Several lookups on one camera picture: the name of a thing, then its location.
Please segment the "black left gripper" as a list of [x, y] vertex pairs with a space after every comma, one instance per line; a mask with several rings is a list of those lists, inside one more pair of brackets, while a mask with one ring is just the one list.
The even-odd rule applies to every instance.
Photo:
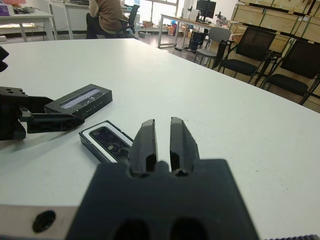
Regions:
[[26, 130], [20, 123], [22, 111], [33, 113], [27, 118], [27, 133], [66, 132], [85, 120], [72, 114], [46, 113], [45, 105], [53, 100], [45, 96], [28, 96], [21, 88], [0, 87], [0, 140], [23, 140]]

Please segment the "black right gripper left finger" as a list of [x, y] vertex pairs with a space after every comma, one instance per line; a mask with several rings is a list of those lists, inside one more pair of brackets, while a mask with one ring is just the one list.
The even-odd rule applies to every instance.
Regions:
[[128, 164], [132, 177], [143, 178], [155, 171], [157, 147], [155, 120], [149, 119], [141, 124], [129, 149]]

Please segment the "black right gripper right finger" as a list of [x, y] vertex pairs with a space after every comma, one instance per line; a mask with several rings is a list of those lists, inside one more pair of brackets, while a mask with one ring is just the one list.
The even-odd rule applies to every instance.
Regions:
[[177, 177], [190, 175], [195, 162], [200, 159], [198, 145], [181, 118], [172, 117], [170, 122], [170, 166]]

